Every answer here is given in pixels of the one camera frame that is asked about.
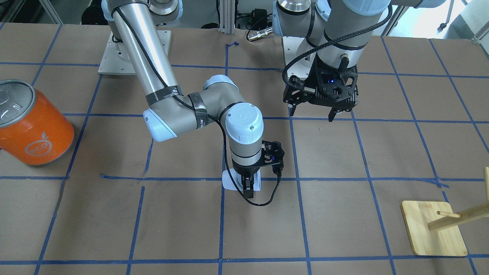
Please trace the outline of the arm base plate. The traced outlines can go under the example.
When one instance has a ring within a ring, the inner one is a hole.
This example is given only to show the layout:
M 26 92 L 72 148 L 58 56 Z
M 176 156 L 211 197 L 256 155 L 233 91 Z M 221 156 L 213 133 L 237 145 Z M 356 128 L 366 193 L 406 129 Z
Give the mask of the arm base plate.
M 136 41 L 130 42 L 129 45 L 124 42 L 115 42 L 110 33 L 98 73 L 113 76 L 138 76 L 133 66 L 133 57 L 142 57 L 144 60 L 145 57 L 141 50 L 136 54 L 135 47 L 129 48 L 136 44 Z
M 299 55 L 315 48 L 315 46 L 309 43 L 306 38 L 302 37 L 285 36 L 282 38 L 282 42 L 283 57 L 286 65 Z M 294 74 L 302 78 L 307 77 L 315 56 L 316 55 L 313 53 L 302 58 L 300 61 L 297 61 L 288 69 L 288 74 Z

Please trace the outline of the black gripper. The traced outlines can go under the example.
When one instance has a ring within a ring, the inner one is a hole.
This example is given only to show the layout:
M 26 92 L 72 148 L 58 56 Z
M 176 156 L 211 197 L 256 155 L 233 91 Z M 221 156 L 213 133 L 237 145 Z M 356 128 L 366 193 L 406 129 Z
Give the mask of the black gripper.
M 244 166 L 234 164 L 234 180 L 238 188 L 243 191 L 243 198 L 254 198 L 254 191 L 261 190 L 260 167 L 256 164 Z
M 349 112 L 358 104 L 357 80 L 356 66 L 339 70 L 322 61 L 314 61 L 305 80 L 297 76 L 289 78 L 289 82 L 299 88 L 286 85 L 283 101 L 289 104 L 290 116 L 294 116 L 297 105 L 304 102 L 331 107 L 328 121 L 333 122 L 340 111 Z

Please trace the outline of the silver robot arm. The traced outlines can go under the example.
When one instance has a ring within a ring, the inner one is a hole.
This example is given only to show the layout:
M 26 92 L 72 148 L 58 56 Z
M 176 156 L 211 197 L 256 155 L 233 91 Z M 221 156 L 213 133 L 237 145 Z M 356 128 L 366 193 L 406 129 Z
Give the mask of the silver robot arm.
M 393 5 L 435 8 L 442 0 L 277 0 L 272 27 L 282 37 L 302 37 L 287 61 L 283 101 L 295 114 L 299 104 L 330 107 L 328 120 L 359 101 L 357 63 L 372 32 L 393 15 Z
M 262 157 L 262 113 L 245 102 L 234 82 L 222 74 L 207 80 L 202 92 L 183 95 L 156 29 L 180 18 L 181 1 L 103 0 L 101 7 L 145 92 L 149 108 L 143 117 L 153 140 L 165 141 L 219 122 L 227 133 L 233 162 L 230 175 L 222 181 L 234 180 L 244 198 L 253 198 Z

